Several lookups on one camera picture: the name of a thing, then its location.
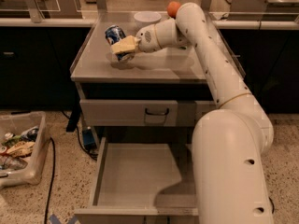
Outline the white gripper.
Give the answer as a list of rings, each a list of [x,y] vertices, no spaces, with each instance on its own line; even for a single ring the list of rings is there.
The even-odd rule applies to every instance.
[[[111,46],[113,54],[132,53],[137,51],[137,48],[145,53],[152,53],[160,49],[154,24],[141,28],[136,37],[126,36]]]

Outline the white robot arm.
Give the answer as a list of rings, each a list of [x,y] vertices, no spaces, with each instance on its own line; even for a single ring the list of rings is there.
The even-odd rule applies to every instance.
[[[274,129],[242,76],[213,40],[212,24],[195,3],[170,19],[114,42],[114,54],[150,53],[190,43],[204,71],[216,109],[192,135],[192,164],[200,224],[274,224],[261,155]]]

